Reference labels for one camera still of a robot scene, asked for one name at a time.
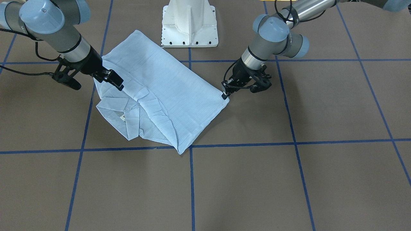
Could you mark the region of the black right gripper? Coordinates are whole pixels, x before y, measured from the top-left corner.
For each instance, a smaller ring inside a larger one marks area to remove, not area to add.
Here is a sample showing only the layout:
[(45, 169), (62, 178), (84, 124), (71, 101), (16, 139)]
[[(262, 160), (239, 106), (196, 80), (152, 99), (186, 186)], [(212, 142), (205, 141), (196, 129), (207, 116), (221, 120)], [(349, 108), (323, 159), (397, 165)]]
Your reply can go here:
[(93, 47), (90, 48), (87, 56), (80, 61), (76, 71), (86, 75), (93, 75), (98, 83), (110, 83), (119, 91), (122, 91), (124, 88), (124, 80), (114, 70), (107, 70), (103, 67), (102, 57)]

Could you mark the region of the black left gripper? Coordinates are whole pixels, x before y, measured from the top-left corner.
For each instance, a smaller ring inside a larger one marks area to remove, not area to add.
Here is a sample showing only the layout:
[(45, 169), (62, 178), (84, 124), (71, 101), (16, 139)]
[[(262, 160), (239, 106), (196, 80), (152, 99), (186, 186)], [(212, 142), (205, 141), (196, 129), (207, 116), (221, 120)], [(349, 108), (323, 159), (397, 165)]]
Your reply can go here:
[(238, 89), (251, 89), (252, 85), (246, 86), (253, 79), (253, 72), (250, 70), (239, 58), (232, 68), (232, 76), (230, 77), (230, 83), (228, 81), (222, 81), (222, 98), (224, 100)]

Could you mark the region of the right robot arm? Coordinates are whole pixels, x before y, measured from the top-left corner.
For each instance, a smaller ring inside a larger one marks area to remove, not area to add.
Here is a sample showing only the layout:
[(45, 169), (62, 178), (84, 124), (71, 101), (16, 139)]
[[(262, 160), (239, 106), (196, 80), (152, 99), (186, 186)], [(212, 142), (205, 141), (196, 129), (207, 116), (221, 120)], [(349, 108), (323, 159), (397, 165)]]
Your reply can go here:
[(81, 84), (74, 76), (81, 72), (99, 83), (107, 82), (118, 90), (123, 79), (106, 69), (102, 57), (78, 32), (75, 25), (87, 22), (91, 10), (85, 0), (10, 0), (1, 2), (1, 30), (45, 41), (59, 53), (57, 69), (48, 75), (74, 90)]

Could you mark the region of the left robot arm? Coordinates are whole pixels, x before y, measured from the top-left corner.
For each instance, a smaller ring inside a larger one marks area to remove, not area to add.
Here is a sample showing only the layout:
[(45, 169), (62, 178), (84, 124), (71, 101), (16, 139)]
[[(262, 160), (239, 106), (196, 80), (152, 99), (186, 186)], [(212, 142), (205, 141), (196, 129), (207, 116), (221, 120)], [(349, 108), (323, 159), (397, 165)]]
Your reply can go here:
[(310, 42), (304, 35), (293, 29), (299, 24), (322, 16), (327, 9), (344, 3), (343, 0), (297, 0), (279, 9), (274, 4), (273, 15), (262, 14), (256, 17), (252, 28), (255, 37), (241, 57), (229, 69), (232, 75), (223, 77), (222, 98), (228, 99), (240, 89), (249, 89), (252, 93), (265, 91), (272, 85), (271, 75), (265, 72), (265, 62), (271, 56), (288, 58), (304, 57)]

